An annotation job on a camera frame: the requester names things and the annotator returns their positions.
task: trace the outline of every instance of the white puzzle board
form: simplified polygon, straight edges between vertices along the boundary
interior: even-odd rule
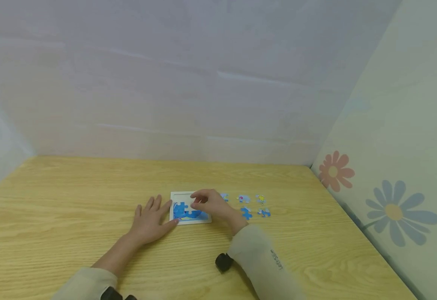
[[[195,199],[190,198],[194,192],[171,192],[172,206],[170,207],[170,221],[178,218],[179,225],[210,223],[212,216],[203,211],[191,208]]]

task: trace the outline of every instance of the flower stem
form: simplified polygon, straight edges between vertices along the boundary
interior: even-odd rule
[[[373,224],[377,223],[378,221],[380,221],[380,219],[370,222],[369,224],[363,225],[363,227],[361,228],[362,231],[366,230],[368,227],[372,226]]]

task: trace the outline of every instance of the left hand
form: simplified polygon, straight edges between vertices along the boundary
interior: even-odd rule
[[[161,203],[162,196],[158,195],[156,198],[150,197],[145,208],[138,205],[135,209],[135,218],[127,236],[137,244],[145,245],[158,240],[177,226],[178,219],[160,225],[161,217],[170,211],[172,200],[162,207]]]

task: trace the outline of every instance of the jigsaw puzzle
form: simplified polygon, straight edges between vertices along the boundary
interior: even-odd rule
[[[220,194],[220,196],[222,196],[225,202],[228,202],[228,194]]]
[[[203,211],[191,208],[194,199],[190,198],[193,192],[171,192],[172,206],[170,220],[179,219],[179,225],[210,223],[212,217]]]
[[[237,199],[240,201],[240,203],[250,203],[250,197],[247,195],[238,195]]]
[[[246,206],[240,208],[240,211],[243,212],[243,216],[244,216],[247,220],[250,220],[250,218],[253,217],[253,215],[250,213],[250,212],[251,212],[251,209],[247,208]]]
[[[267,202],[265,200],[265,196],[263,196],[263,195],[255,195],[255,197],[257,198],[257,202],[261,203],[262,205],[264,205]]]
[[[259,215],[262,215],[263,218],[266,218],[266,217],[270,217],[270,216],[271,216],[270,211],[269,211],[268,208],[265,208],[265,209],[261,209],[261,208],[260,208],[260,209],[258,210],[258,214],[259,214]]]

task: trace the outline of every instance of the wood grain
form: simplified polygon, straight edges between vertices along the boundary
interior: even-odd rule
[[[49,299],[81,266],[126,233],[151,195],[215,188],[265,195],[255,215],[307,299],[415,299],[312,172],[250,165],[108,158],[35,157],[0,183],[0,299]],[[145,300],[254,299],[235,267],[215,257],[230,234],[222,222],[184,225],[140,251],[121,278],[122,294]]]

